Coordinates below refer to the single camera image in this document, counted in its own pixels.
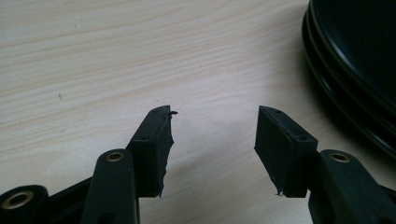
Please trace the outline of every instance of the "light wood surface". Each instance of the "light wood surface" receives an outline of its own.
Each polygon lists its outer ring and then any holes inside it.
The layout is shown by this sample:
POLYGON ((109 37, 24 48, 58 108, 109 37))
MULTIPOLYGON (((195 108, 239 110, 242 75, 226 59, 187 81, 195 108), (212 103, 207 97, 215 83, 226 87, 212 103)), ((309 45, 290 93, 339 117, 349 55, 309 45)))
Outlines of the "light wood surface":
POLYGON ((150 109, 170 105, 163 197, 143 224, 312 223, 275 196, 254 152, 259 105, 288 113, 318 149, 353 154, 396 189, 396 166, 320 106, 304 62, 306 0, 2 0, 0 193, 50 194, 92 175, 150 109))

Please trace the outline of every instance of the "black metal bracket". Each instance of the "black metal bracket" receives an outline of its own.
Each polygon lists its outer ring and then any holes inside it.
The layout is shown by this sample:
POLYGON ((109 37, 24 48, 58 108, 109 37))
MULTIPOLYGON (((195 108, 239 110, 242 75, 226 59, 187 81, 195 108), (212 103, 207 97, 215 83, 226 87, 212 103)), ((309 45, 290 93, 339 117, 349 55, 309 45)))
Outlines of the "black metal bracket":
POLYGON ((255 150, 277 194, 304 198, 314 223, 396 223, 396 193, 353 156, 317 152, 318 140, 280 110, 260 106, 255 150))
POLYGON ((149 111, 125 149, 97 160, 92 178, 49 197, 42 186, 0 196, 0 223, 140 223, 141 197, 161 196, 171 146, 169 105, 149 111))

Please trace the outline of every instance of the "tabletop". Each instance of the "tabletop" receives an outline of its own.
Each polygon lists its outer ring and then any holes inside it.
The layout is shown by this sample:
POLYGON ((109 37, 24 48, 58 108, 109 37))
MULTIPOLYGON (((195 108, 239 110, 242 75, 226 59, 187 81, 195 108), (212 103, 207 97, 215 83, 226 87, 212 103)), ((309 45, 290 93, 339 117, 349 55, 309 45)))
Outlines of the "tabletop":
POLYGON ((170 105, 175 143, 163 196, 141 223, 312 223, 308 200, 276 196, 254 151, 259 105, 286 112, 396 189, 396 165, 320 96, 304 58, 306 0, 2 0, 0 193, 52 195, 124 148, 170 105))

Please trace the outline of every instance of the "wood grain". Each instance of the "wood grain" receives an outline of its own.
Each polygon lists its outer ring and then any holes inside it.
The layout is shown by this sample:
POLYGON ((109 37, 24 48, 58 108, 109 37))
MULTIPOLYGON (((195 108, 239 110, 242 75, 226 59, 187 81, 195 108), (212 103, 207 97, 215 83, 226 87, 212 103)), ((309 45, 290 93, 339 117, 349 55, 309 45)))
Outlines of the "wood grain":
POLYGON ((312 223, 253 150, 259 105, 396 189, 396 165, 344 131, 304 62, 306 0, 0 2, 0 192, 92 175, 159 105, 179 112, 161 199, 142 223, 312 223))

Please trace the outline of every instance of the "stack of black plates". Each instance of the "stack of black plates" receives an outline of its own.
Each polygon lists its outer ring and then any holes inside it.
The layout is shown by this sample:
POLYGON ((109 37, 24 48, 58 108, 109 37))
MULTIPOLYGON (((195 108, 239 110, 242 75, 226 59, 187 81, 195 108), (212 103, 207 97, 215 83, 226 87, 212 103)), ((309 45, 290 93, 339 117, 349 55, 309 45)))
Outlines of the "stack of black plates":
POLYGON ((303 39, 321 87, 396 158, 396 0, 311 0, 303 39))

